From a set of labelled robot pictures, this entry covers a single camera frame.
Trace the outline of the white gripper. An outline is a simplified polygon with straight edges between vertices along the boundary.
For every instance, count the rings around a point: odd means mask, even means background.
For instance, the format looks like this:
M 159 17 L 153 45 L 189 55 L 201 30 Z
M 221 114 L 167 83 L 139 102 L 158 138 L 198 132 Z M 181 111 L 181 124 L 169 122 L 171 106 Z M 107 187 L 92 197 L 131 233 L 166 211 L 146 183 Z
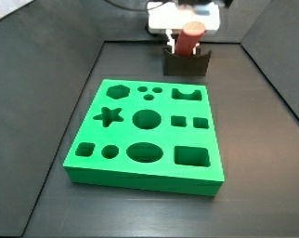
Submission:
M 178 31 L 190 21 L 198 21 L 203 24 L 207 34 L 211 34 L 219 28 L 219 6 L 210 2 L 207 4 L 186 3 L 181 0 L 147 3 L 149 13 L 149 32 L 166 33 L 166 45 L 170 46 L 170 52 L 174 52 L 174 39 L 171 30 Z M 199 51 L 201 44 L 194 45 L 191 55 Z

